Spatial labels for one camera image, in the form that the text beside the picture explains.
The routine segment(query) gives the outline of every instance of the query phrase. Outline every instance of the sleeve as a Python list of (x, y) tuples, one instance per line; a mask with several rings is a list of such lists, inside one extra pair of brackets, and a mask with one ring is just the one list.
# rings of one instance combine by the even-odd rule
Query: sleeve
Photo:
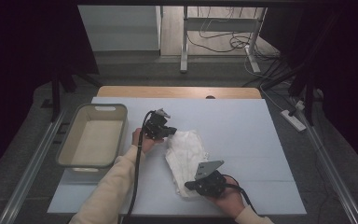
[(235, 221), (239, 224), (273, 224), (268, 217), (258, 216), (251, 206), (246, 206)]
[(136, 153), (137, 147), (131, 146), (124, 156), (117, 157), (116, 163), (72, 217), (70, 224), (117, 223), (118, 211), (135, 176)]

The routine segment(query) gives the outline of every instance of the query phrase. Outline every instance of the white tabletop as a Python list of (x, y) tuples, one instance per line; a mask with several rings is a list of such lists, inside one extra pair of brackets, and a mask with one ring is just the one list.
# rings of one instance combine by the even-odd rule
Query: white tabletop
[[(164, 108), (172, 116), (167, 126), (179, 131), (196, 130), (210, 153), (209, 161), (225, 161), (219, 172), (239, 181), (259, 215), (306, 214), (265, 100), (94, 97), (92, 102), (123, 104), (128, 108), (124, 150), (130, 146), (131, 132), (142, 125), (145, 114)], [(214, 204), (202, 197), (184, 199), (175, 193), (172, 172), (165, 161), (166, 149), (166, 144), (155, 146), (142, 164), (132, 213), (135, 216), (222, 216)], [(103, 174), (65, 170), (48, 212), (77, 212), (102, 177)], [(131, 194), (121, 214), (127, 213), (130, 199)]]

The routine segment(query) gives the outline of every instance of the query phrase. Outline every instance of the crumpled white cloth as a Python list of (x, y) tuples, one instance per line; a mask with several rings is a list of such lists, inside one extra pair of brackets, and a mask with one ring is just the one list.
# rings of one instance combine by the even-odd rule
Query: crumpled white cloth
[(200, 136), (195, 130), (176, 132), (168, 138), (168, 150), (165, 156), (173, 173), (176, 192), (182, 197), (200, 196), (195, 190), (188, 190), (185, 182), (194, 181), (199, 162), (208, 160)]

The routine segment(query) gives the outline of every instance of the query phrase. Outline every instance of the hand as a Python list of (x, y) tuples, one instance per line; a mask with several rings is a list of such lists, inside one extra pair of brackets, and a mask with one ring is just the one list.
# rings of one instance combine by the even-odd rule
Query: hand
[[(225, 176), (228, 184), (238, 185), (237, 182), (229, 176)], [(237, 189), (226, 188), (219, 198), (206, 197), (222, 209), (230, 217), (236, 218), (245, 208), (242, 196)]]
[[(141, 134), (141, 128), (137, 128), (135, 130), (135, 132), (132, 133), (132, 144), (134, 146), (138, 147), (138, 142), (139, 142), (139, 134)], [(159, 140), (153, 140), (151, 138), (147, 138), (144, 135), (144, 139), (142, 142), (142, 151), (143, 153), (147, 153), (148, 151), (150, 151), (153, 147), (153, 145), (155, 145), (156, 143), (162, 143), (164, 142), (164, 139), (159, 139)]]

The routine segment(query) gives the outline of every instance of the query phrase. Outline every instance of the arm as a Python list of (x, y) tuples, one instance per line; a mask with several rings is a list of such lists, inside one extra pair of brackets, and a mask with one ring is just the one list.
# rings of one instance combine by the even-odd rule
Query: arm
[[(237, 185), (232, 178), (225, 176), (228, 184)], [(245, 206), (241, 194), (236, 189), (226, 188), (219, 198), (207, 197), (207, 199), (219, 206), (224, 213), (235, 218), (239, 224), (272, 224), (268, 217), (258, 216), (251, 206)]]
[[(97, 188), (82, 204), (70, 221), (71, 224), (117, 223), (118, 211), (133, 183), (138, 139), (141, 129), (132, 133), (132, 146), (124, 156), (117, 157), (115, 165), (103, 177)], [(144, 138), (141, 161), (155, 143)]]

